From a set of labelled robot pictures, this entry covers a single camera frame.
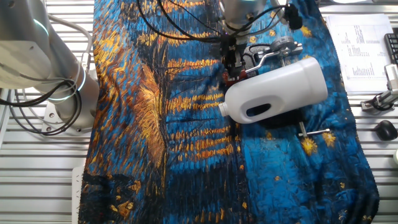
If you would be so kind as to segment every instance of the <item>metal table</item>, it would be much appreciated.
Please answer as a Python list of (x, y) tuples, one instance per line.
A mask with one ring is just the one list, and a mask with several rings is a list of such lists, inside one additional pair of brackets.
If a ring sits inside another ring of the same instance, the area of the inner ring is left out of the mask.
[[(47, 9), (49, 13), (75, 22), (91, 32), (93, 2), (47, 0)], [(320, 10), (324, 16), (385, 13), (390, 17), (392, 26), (398, 27), (398, 5), (322, 2)], [(54, 22), (53, 27), (73, 53), (80, 57), (86, 48), (83, 34)], [(29, 98), (38, 96), (33, 90), (29, 92)], [(381, 196), (374, 223), (398, 224), (398, 165), (392, 160), (392, 154), (398, 149), (398, 139), (386, 144), (370, 132), (383, 119), (398, 125), (398, 110), (378, 116), (363, 113), (359, 102), (370, 97), (351, 96), (349, 102), (356, 117), (358, 136)], [(44, 116), (45, 103), (34, 110)], [(33, 123), (40, 127), (41, 121), (26, 111)], [(71, 223), (72, 169), (84, 165), (90, 135), (75, 139), (50, 139), (30, 134), (18, 126), (4, 107), (0, 107), (0, 127), (0, 224)]]

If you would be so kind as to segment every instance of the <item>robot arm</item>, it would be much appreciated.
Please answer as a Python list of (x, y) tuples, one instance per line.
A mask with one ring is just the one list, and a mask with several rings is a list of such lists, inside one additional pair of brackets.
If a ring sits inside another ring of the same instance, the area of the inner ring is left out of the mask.
[[(92, 126), (99, 87), (88, 76), (89, 52), (82, 65), (54, 31), (41, 0), (0, 1), (0, 51), (0, 88), (34, 87), (45, 94), (62, 80), (73, 80), (82, 101), (74, 126)], [(75, 111), (74, 92), (66, 86), (49, 98), (64, 121)]]
[[(292, 4), (281, 5), (279, 0), (271, 1), (273, 8), (264, 11), (265, 0), (222, 0), (220, 9), (223, 15), (222, 26), (225, 35), (221, 37), (221, 56), (225, 69), (228, 71), (229, 81), (238, 81), (245, 67), (244, 52), (251, 35), (258, 35), (273, 28), (279, 22), (288, 24), (292, 30), (302, 26), (302, 18), (297, 8)], [(262, 30), (251, 32), (252, 23), (267, 12), (275, 10), (278, 21)]]

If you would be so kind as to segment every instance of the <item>cloth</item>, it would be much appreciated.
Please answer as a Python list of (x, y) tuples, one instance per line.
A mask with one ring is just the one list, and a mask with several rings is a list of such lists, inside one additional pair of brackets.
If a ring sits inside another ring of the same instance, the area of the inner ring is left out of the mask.
[[(218, 1), (179, 3), (205, 22), (218, 16)], [(298, 125), (267, 129), (221, 116), (224, 68), (211, 44), (159, 37), (134, 0), (95, 1), (100, 96), (80, 223), (370, 223), (379, 196), (356, 138), (336, 50), (315, 2), (293, 3), (303, 17), (301, 30), (279, 24), (250, 42), (291, 35), (303, 52), (287, 64), (319, 61), (328, 98), (303, 109), (305, 125), (331, 133), (305, 139), (297, 136)], [(156, 1), (141, 4), (151, 24), (182, 37)], [(214, 35), (177, 6), (163, 4), (182, 29)], [(265, 15), (254, 30), (270, 21)], [(274, 62), (261, 72), (278, 67)]]

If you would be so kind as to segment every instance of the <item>metal bracket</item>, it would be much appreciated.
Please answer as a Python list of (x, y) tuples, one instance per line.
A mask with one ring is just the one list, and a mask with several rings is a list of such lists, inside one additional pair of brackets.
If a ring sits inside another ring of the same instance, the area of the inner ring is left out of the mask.
[(275, 58), (275, 57), (280, 57), (280, 58), (284, 58), (284, 57), (289, 57), (289, 56), (293, 56), (293, 55), (298, 55), (303, 51), (303, 47), (302, 44), (298, 44), (297, 42), (295, 42), (295, 48), (291, 49), (288, 47), (284, 47), (283, 49), (280, 49), (276, 52), (271, 52), (268, 54), (263, 55), (262, 57), (258, 56), (258, 58), (261, 58), (259, 64), (253, 68), (249, 68), (246, 70), (246, 73), (250, 73), (250, 72), (254, 72), (256, 70), (258, 70), (259, 68), (261, 68), (264, 64), (264, 62), (266, 61), (266, 59), (268, 58)]
[[(381, 111), (375, 109), (375, 108), (372, 106), (372, 104), (370, 103), (370, 101), (372, 101), (372, 100), (361, 101), (361, 109), (362, 109), (362, 111), (368, 112), (368, 113), (380, 113)], [(388, 110), (394, 110), (394, 109), (395, 109), (395, 107), (394, 107), (394, 105), (393, 105), (393, 106), (392, 106), (390, 109), (388, 109)]]
[[(47, 106), (45, 108), (45, 114), (44, 114), (44, 120), (46, 122), (50, 122), (46, 123), (43, 122), (43, 126), (42, 126), (42, 131), (51, 131), (54, 129), (57, 129), (59, 127), (61, 127), (62, 125), (64, 125), (64, 122), (61, 120), (61, 118), (58, 116), (57, 110), (55, 109), (54, 104), (48, 102)], [(68, 128), (65, 132), (60, 133), (56, 136), (52, 136), (51, 138), (56, 138), (56, 139), (68, 139), (68, 138), (87, 138), (90, 137), (91, 135), (91, 129), (81, 129), (79, 127), (77, 128)]]

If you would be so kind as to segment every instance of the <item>cable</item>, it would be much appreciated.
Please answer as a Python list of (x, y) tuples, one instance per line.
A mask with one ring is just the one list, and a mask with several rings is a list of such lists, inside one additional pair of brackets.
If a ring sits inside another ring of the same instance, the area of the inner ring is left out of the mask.
[(245, 31), (246, 28), (248, 28), (253, 22), (255, 22), (256, 20), (258, 20), (261, 16), (263, 16), (264, 14), (271, 12), (272, 10), (275, 9), (280, 9), (280, 8), (288, 8), (288, 5), (284, 5), (284, 6), (275, 6), (275, 7), (270, 7), (268, 9), (266, 9), (265, 11), (263, 11), (262, 13), (258, 14), (252, 21), (248, 22), (247, 24), (243, 25), (240, 29), (238, 29), (237, 31), (235, 31), (233, 34), (231, 34), (231, 37), (236, 37), (236, 35), (242, 31)]
[(22, 78), (26, 78), (28, 80), (36, 81), (36, 82), (61, 82), (61, 81), (68, 80), (66, 78), (34, 78), (34, 77), (24, 75), (22, 73), (20, 73), (19, 76)]
[[(27, 97), (26, 97), (26, 92), (25, 89), (22, 89), (22, 96), (24, 97), (24, 101), (27, 101)], [(43, 118), (41, 118), (39, 115), (37, 115), (37, 113), (32, 109), (32, 107), (28, 106), (28, 109), (30, 110), (30, 112), (39, 120), (43, 121), (45, 124), (59, 124), (59, 122), (51, 122), (51, 121), (46, 121)]]
[(252, 33), (250, 33), (250, 34), (246, 34), (246, 35), (243, 35), (243, 36), (239, 36), (239, 37), (246, 37), (246, 36), (252, 36), (252, 35), (259, 35), (259, 34), (263, 34), (263, 33), (267, 32), (267, 31), (271, 30), (272, 28), (274, 28), (274, 27), (283, 19), (283, 16), (281, 16), (281, 17), (278, 19), (278, 21), (276, 21), (273, 25), (271, 25), (271, 24), (272, 24), (272, 21), (275, 19), (275, 17), (277, 16), (278, 12), (281, 11), (281, 10), (282, 10), (282, 9), (279, 9), (279, 10), (276, 12), (275, 16), (271, 19), (270, 23), (268, 24), (268, 26), (267, 26), (266, 28), (264, 28), (264, 29), (262, 29), (262, 30), (259, 30), (259, 31), (252, 32)]
[(75, 75), (76, 78), (75, 78), (75, 80), (74, 80), (74, 84), (73, 84), (71, 87), (69, 87), (69, 88), (66, 88), (66, 89), (64, 89), (64, 90), (61, 90), (61, 91), (58, 91), (58, 92), (57, 92), (57, 94), (58, 94), (58, 93), (63, 93), (63, 92), (66, 92), (66, 91), (69, 91), (69, 90), (74, 89), (74, 90), (73, 90), (73, 93), (72, 93), (71, 95), (69, 95), (69, 96), (64, 97), (63, 100), (61, 100), (61, 101), (59, 101), (59, 102), (56, 102), (56, 103), (53, 103), (53, 104), (60, 104), (60, 103), (63, 103), (65, 100), (69, 99), (71, 96), (73, 96), (73, 95), (76, 93), (76, 91), (77, 91), (77, 89), (78, 89), (77, 81), (78, 81), (79, 76), (80, 76), (80, 63), (79, 63), (79, 62), (78, 62), (77, 67), (78, 67), (78, 68), (77, 68), (77, 74)]
[(87, 48), (86, 48), (85, 53), (89, 53), (91, 51), (91, 46), (93, 45), (93, 38), (91, 37), (90, 33), (87, 30), (85, 30), (84, 28), (82, 28), (81, 26), (79, 26), (77, 24), (60, 19), (51, 14), (49, 14), (49, 19), (51, 19), (52, 21), (55, 21), (55, 22), (59, 22), (60, 24), (65, 25), (67, 27), (76, 29), (76, 30), (80, 31), (82, 34), (84, 34), (88, 39)]
[(185, 32), (183, 29), (181, 29), (181, 27), (176, 25), (176, 23), (174, 23), (174, 21), (170, 18), (170, 16), (167, 14), (166, 10), (163, 7), (162, 0), (157, 0), (157, 4), (160, 7), (160, 10), (163, 12), (164, 16), (166, 17), (166, 19), (183, 35), (190, 37), (191, 40), (197, 40), (204, 43), (217, 43), (221, 41), (220, 37), (194, 37), (190, 35), (189, 33)]
[(371, 104), (376, 110), (378, 110), (378, 111), (387, 111), (387, 110), (391, 109), (391, 108), (394, 106), (393, 103), (389, 103), (388, 107), (386, 107), (386, 108), (377, 105), (377, 103), (378, 103), (377, 97), (380, 96), (380, 95), (382, 95), (382, 93), (377, 94), (377, 95), (370, 101), (370, 104)]
[(142, 11), (141, 4), (140, 4), (139, 0), (136, 0), (136, 3), (137, 3), (137, 7), (138, 7), (139, 14), (140, 14), (140, 16), (142, 17), (142, 19), (144, 20), (145, 24), (146, 24), (153, 32), (155, 32), (157, 35), (161, 35), (162, 37), (170, 38), (170, 39), (173, 39), (173, 40), (193, 40), (193, 39), (188, 38), (188, 37), (173, 37), (173, 36), (170, 36), (170, 35), (161, 33), (159, 30), (157, 30), (155, 27), (153, 27), (153, 26), (148, 22), (148, 20), (146, 19), (145, 15), (144, 15), (144, 13), (143, 13), (143, 11)]
[(6, 106), (16, 106), (16, 107), (30, 107), (30, 106), (35, 106), (38, 105), (42, 102), (44, 102), (45, 100), (47, 100), (48, 98), (50, 98), (50, 96), (52, 94), (54, 94), (56, 92), (56, 90), (58, 90), (60, 87), (64, 86), (64, 85), (73, 85), (73, 83), (71, 83), (72, 81), (70, 80), (64, 80), (63, 82), (59, 83), (54, 89), (50, 90), (48, 93), (42, 95), (39, 98), (36, 98), (34, 100), (30, 100), (30, 101), (26, 101), (26, 102), (22, 102), (22, 103), (12, 103), (6, 100), (2, 100), (0, 99), (0, 105), (6, 105)]
[(55, 129), (55, 130), (53, 130), (53, 131), (46, 131), (46, 132), (39, 131), (36, 127), (33, 126), (33, 124), (29, 121), (29, 119), (27, 119), (25, 113), (23, 112), (22, 108), (20, 107), (19, 109), (21, 110), (22, 116), (24, 117), (24, 119), (27, 121), (27, 123), (29, 124), (29, 126), (30, 126), (33, 130), (31, 130), (31, 129), (25, 127), (25, 126), (17, 119), (17, 116), (16, 116), (16, 114), (15, 114), (14, 108), (11, 107), (11, 106), (9, 106), (9, 108), (10, 108), (10, 112), (11, 112), (11, 114), (12, 114), (12, 117), (13, 117), (13, 118), (15, 119), (15, 121), (16, 121), (23, 129), (25, 129), (26, 131), (31, 132), (31, 133), (35, 133), (35, 134), (43, 134), (44, 136), (54, 136), (54, 135), (60, 134), (60, 133), (62, 133), (62, 132), (65, 132), (70, 126), (72, 126), (72, 125), (74, 124), (74, 122), (75, 122), (75, 121), (77, 120), (77, 118), (79, 117), (80, 112), (81, 112), (81, 96), (80, 96), (79, 91), (77, 91), (76, 94), (75, 94), (74, 96), (75, 96), (75, 110), (74, 110), (73, 116), (71, 116), (70, 119), (69, 119), (63, 126), (57, 128), (57, 129)]
[(217, 32), (217, 33), (219, 33), (219, 34), (221, 34), (220, 31), (218, 31), (218, 30), (216, 30), (216, 29), (214, 29), (214, 28), (212, 28), (212, 27), (206, 25), (204, 22), (202, 22), (201, 20), (199, 20), (196, 16), (194, 16), (190, 11), (188, 11), (188, 9), (185, 9), (182, 5), (177, 4), (176, 2), (173, 2), (172, 0), (168, 0), (168, 1), (169, 1), (170, 3), (172, 3), (172, 4), (174, 4), (175, 6), (178, 6), (178, 7), (180, 7), (181, 9), (183, 9), (185, 12), (187, 12), (189, 15), (191, 15), (196, 21), (198, 21), (200, 24), (204, 25), (206, 28), (211, 29), (211, 30), (213, 30), (213, 31), (215, 31), (215, 32)]

